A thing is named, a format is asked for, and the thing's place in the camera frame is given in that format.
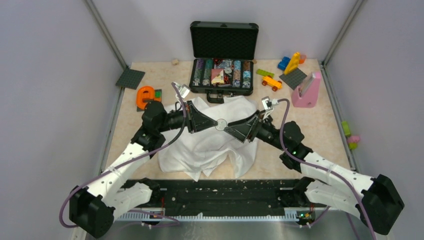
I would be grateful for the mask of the brown ring brooch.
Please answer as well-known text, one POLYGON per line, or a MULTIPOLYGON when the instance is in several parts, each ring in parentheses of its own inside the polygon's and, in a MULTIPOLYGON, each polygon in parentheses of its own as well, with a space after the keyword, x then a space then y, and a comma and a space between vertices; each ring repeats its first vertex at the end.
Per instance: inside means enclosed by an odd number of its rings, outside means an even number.
POLYGON ((216 125, 214 127, 217 131, 224 131, 227 126, 227 121, 223 118, 220 118, 216 121, 216 125))

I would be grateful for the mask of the orange curved toy block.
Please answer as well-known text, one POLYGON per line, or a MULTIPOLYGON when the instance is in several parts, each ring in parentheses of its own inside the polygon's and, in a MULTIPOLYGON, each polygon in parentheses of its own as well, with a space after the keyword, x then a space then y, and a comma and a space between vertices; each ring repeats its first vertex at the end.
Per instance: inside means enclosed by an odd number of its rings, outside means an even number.
POLYGON ((146 105, 151 102, 157 100, 156 91, 151 86, 142 86, 136 94, 135 104, 138 111, 144 111, 146 105))

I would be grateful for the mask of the yellow triangular toy block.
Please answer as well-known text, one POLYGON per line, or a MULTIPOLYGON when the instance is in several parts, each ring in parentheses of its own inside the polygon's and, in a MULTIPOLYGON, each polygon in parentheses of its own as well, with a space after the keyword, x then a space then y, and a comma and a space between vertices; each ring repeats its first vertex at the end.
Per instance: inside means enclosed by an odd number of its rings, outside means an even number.
POLYGON ((297 69, 300 64, 300 59, 301 59, 301 54, 299 52, 295 52, 292 58, 290 59, 290 61, 288 62, 283 74, 288 75, 291 72, 293 72, 295 69, 297 69))

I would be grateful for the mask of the pink phone stand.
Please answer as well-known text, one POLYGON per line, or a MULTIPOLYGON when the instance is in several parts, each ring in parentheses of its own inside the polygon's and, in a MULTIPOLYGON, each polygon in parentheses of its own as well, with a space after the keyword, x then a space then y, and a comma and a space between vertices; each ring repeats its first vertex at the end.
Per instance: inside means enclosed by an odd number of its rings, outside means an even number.
POLYGON ((319 71, 308 74, 298 85, 291 101, 295 108, 313 108, 317 104, 322 74, 319 71))

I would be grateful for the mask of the yellow toy car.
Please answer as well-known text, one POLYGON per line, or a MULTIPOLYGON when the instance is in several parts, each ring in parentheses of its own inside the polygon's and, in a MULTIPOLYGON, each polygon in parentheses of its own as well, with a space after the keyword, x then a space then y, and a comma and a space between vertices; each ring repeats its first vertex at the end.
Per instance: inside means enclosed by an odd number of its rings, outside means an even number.
POLYGON ((272 91, 276 92, 282 89, 283 84, 279 80, 273 79, 271 76, 263 76, 262 77, 262 85, 271 87, 272 91))

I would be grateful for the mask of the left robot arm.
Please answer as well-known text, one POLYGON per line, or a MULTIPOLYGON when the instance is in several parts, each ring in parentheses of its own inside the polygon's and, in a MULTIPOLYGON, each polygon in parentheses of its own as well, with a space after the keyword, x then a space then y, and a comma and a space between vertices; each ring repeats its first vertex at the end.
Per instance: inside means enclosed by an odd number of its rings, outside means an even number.
POLYGON ((159 101, 151 101, 142 114, 142 125, 122 154, 89 183, 77 186, 69 195, 69 220, 94 238, 103 237, 125 212, 146 204, 154 207, 160 193, 148 179, 120 191, 134 171, 154 154, 170 146, 187 129, 197 133, 218 126, 218 121, 199 111, 192 101, 179 111, 167 112, 159 101))

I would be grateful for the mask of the blue toy brick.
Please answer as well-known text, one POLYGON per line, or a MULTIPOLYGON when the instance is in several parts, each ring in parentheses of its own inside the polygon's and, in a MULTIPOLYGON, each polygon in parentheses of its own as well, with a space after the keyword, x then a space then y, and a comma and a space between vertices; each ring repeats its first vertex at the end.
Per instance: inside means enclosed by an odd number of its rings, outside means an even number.
POLYGON ((290 60, 291 60, 291 58, 289 58, 287 56, 284 56, 281 59, 281 61, 278 63, 277 68, 280 69, 280 70, 282 70, 282 71, 285 71, 286 68, 287 68, 287 66, 288 66, 288 64, 289 64, 289 62, 290 62, 290 60))

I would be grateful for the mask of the dark grey baseplate right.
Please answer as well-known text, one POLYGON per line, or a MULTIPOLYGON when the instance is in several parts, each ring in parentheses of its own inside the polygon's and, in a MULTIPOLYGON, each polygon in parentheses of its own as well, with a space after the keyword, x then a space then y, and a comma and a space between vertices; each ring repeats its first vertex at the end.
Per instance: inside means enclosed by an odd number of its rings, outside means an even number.
POLYGON ((292 90, 295 90, 297 86, 299 86, 302 81, 307 77, 302 70, 296 68, 292 72, 288 74, 281 74, 279 78, 286 83, 292 90))

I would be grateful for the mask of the dark grey baseplate left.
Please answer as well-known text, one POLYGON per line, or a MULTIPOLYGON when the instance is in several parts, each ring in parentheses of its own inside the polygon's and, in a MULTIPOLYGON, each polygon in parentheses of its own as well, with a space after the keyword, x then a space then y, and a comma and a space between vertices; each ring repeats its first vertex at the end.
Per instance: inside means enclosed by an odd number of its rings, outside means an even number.
POLYGON ((144 71, 134 70, 127 67, 118 78, 115 86, 136 90, 145 74, 146 73, 144 71))

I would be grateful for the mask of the white shirt garment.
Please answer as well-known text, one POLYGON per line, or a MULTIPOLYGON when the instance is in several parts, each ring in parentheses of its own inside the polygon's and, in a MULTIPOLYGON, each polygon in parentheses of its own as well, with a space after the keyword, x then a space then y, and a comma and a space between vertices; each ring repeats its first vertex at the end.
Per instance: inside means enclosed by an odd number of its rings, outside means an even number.
MULTIPOLYGON (((223 104, 209 106, 202 98, 191 99, 201 113, 227 123, 251 116, 256 102, 244 96, 225 97, 223 104)), ((165 173, 184 172, 198 181, 201 173, 207 177, 226 159, 233 167, 235 178, 243 176, 255 162, 258 140, 241 142, 224 132, 222 127, 211 127, 196 133, 184 131, 181 136, 158 153, 160 169, 165 173)))

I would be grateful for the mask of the green pink toy outside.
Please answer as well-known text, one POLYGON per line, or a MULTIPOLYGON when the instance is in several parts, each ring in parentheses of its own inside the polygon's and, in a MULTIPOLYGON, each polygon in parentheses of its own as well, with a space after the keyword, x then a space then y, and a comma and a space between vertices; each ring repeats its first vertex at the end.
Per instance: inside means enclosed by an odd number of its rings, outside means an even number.
POLYGON ((361 141, 360 136, 353 135, 351 133, 349 124, 347 121, 341 122, 341 127, 343 130, 343 134, 346 137, 347 146, 350 150, 355 150, 358 147, 358 143, 361 141))

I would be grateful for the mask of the black poker chip case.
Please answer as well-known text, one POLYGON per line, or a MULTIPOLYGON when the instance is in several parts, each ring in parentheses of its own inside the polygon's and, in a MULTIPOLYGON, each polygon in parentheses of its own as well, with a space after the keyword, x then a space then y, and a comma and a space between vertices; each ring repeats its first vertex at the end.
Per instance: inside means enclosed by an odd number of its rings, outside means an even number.
POLYGON ((193 67, 189 87, 212 104, 224 97, 250 96, 259 26, 256 23, 193 21, 193 67))

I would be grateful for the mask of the lime green flat brick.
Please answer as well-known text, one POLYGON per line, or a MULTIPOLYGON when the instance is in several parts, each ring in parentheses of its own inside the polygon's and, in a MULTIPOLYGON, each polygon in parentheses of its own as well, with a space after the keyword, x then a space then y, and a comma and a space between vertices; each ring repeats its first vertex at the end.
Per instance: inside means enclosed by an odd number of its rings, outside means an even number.
POLYGON ((257 69, 256 74, 263 76, 263 77, 270 77, 270 78, 273 78, 275 76, 274 73, 263 70, 263 69, 257 69))

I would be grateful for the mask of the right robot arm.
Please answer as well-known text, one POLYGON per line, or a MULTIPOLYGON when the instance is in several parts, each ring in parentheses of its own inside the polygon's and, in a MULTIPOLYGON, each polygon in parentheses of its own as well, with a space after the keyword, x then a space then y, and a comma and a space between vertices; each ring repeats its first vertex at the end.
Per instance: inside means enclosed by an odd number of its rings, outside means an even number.
POLYGON ((241 142, 259 139, 282 150, 282 163, 303 175, 293 188, 293 200, 299 206, 321 204, 336 208, 384 236, 405 207, 389 177, 363 175, 320 156, 302 143, 304 135, 295 121, 277 129, 256 111, 229 123, 224 131, 241 142))

